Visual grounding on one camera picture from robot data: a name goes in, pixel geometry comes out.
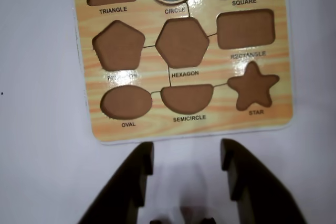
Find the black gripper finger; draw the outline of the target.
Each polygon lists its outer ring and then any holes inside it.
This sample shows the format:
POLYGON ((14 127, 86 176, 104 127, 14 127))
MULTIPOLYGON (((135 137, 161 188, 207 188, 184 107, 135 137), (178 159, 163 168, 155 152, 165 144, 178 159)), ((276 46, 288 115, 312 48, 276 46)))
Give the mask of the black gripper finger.
POLYGON ((138 145, 102 188, 79 223, 137 223, 153 174, 154 144, 138 145))
POLYGON ((220 152, 240 223, 306 223, 292 194, 246 147, 224 138, 220 152))

